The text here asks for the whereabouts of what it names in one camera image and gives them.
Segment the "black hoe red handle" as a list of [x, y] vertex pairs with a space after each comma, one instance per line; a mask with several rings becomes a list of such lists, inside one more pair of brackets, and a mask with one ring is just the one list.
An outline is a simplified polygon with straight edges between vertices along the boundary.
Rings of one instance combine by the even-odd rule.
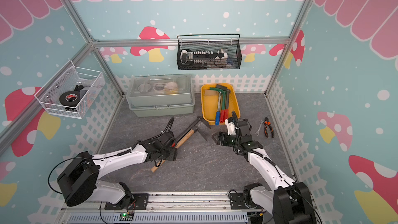
[[216, 88], [221, 89], [222, 93], [223, 93], [223, 96], [222, 96], [223, 104], [221, 107], [220, 122], [224, 123], [224, 121], [229, 118], [228, 117], [228, 115], [229, 115], [229, 98], [230, 98], [231, 91], [226, 86], [223, 86], [220, 84], [217, 84]]

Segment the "chrome tool blue handle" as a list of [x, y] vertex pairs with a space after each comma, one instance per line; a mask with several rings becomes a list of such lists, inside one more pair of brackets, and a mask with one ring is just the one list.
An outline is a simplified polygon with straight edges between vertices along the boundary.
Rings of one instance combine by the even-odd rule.
[[217, 106], [217, 112], [216, 112], [216, 118], [215, 118], [215, 125], [219, 125], [220, 123], [220, 111], [221, 111], [221, 96], [222, 92], [220, 89], [217, 89], [219, 96], [218, 96], [218, 106]]

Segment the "wooden handle hammer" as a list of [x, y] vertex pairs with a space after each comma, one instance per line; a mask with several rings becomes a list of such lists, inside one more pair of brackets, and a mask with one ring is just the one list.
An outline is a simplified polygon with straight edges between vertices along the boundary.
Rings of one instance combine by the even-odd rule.
[[[199, 128], [194, 128], [191, 129], [175, 146], [176, 149], [180, 148], [193, 134], [199, 133], [202, 138], [207, 141], [207, 137], [205, 133], [200, 130]], [[165, 160], [160, 161], [159, 163], [156, 163], [154, 167], [151, 168], [151, 172], [155, 172], [161, 165], [165, 163]]]

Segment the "green hoe red handle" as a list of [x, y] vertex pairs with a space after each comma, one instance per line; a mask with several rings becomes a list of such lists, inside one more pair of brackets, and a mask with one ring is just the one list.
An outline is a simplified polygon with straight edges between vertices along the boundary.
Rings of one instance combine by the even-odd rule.
[[215, 125], [219, 125], [221, 122], [224, 122], [227, 89], [224, 86], [216, 85], [216, 87], [210, 87], [210, 90], [219, 92], [218, 110], [216, 112], [216, 119], [215, 119]]

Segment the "yellow plastic storage box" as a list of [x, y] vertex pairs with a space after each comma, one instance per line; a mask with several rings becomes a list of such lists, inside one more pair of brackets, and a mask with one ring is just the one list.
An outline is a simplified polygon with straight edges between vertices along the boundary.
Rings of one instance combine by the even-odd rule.
[[[232, 117], [231, 111], [237, 114], [240, 118], [240, 109], [238, 105], [238, 100], [234, 92], [234, 88], [231, 84], [221, 83], [220, 85], [230, 89], [230, 99], [229, 99], [229, 117]], [[201, 87], [201, 105], [203, 118], [208, 121], [210, 125], [215, 125], [216, 110], [218, 106], [218, 92], [214, 95], [207, 95], [205, 92], [210, 90], [210, 87], [215, 87], [216, 84], [205, 84]]]

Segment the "black pick red handle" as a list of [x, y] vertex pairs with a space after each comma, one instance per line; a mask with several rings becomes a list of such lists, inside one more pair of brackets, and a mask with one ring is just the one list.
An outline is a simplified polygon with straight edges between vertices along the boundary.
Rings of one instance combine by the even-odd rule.
[[194, 127], [199, 123], [203, 123], [206, 127], [211, 129], [211, 125], [206, 121], [203, 117], [197, 117], [197, 120], [195, 120], [192, 124], [190, 124], [177, 138], [176, 141], [172, 144], [172, 147], [176, 147], [178, 142], [180, 142], [183, 137], [185, 137], [191, 130], [194, 129]]

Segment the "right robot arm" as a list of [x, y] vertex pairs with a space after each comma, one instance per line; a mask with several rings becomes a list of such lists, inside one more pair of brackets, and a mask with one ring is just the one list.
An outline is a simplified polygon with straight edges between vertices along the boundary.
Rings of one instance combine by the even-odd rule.
[[248, 208], [262, 208], [277, 224], [321, 224], [307, 185], [289, 177], [264, 147], [253, 140], [248, 120], [230, 117], [224, 123], [227, 131], [213, 135], [215, 143], [231, 147], [235, 154], [244, 157], [269, 186], [266, 189], [260, 183], [253, 183], [245, 187], [244, 203]]

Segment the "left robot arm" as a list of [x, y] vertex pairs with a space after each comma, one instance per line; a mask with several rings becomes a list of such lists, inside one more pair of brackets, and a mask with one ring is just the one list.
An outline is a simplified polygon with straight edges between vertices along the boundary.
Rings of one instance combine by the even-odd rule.
[[122, 182], [102, 181], [105, 175], [134, 164], [174, 161], [177, 143], [171, 131], [164, 131], [154, 138], [138, 141], [134, 146], [111, 153], [91, 155], [87, 151], [71, 158], [68, 166], [57, 178], [65, 203], [69, 207], [87, 201], [102, 201], [121, 209], [131, 210], [135, 198], [129, 187]]

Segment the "small silver wrench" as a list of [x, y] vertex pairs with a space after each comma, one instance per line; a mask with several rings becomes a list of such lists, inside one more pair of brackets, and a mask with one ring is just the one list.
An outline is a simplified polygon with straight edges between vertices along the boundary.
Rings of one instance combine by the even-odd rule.
[[258, 129], [257, 129], [257, 131], [255, 133], [256, 136], [260, 135], [260, 131], [263, 128], [263, 123], [264, 123], [263, 121], [260, 122], [259, 127], [258, 127]]

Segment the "orange black pliers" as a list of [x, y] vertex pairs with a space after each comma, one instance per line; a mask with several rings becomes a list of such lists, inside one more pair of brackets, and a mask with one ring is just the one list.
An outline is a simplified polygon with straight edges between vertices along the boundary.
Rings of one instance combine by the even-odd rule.
[[267, 138], [271, 137], [273, 139], [275, 137], [274, 129], [269, 118], [267, 117], [264, 118], [264, 134]]

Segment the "green lidded toolbox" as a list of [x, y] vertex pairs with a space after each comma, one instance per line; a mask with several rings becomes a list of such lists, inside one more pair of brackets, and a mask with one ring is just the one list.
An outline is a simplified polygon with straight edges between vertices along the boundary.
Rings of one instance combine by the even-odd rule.
[[192, 114], [195, 96], [191, 75], [132, 78], [126, 100], [137, 117]]

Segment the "green circuit board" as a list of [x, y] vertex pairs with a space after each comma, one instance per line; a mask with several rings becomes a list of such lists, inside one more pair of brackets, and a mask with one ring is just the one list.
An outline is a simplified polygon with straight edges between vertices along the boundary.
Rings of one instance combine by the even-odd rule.
[[119, 216], [120, 222], [132, 222], [134, 218], [134, 213], [121, 213]]

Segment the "black socket set holder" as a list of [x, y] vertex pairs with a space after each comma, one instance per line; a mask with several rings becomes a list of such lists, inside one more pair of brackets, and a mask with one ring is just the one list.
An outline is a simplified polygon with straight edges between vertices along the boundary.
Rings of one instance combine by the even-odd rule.
[[177, 61], [182, 65], [191, 65], [191, 64], [205, 64], [205, 63], [213, 63], [221, 62], [222, 60], [227, 60], [229, 57], [228, 53], [223, 49], [221, 51], [213, 52], [213, 51], [191, 51], [191, 50], [182, 50], [180, 52]]

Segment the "black tape roll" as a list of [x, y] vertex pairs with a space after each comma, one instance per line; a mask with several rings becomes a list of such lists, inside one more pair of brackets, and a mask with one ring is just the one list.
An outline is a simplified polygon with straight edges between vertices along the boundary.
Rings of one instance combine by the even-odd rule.
[[79, 91], [67, 91], [59, 98], [60, 103], [66, 107], [76, 107], [81, 101]]

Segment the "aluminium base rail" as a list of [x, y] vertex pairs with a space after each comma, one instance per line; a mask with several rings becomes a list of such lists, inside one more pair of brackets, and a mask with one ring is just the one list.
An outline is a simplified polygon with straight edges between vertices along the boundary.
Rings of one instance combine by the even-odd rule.
[[[89, 202], [63, 207], [57, 224], [276, 224], [260, 207], [248, 208], [241, 192], [150, 192], [136, 194], [131, 211]], [[132, 222], [120, 222], [121, 213], [134, 213]]]

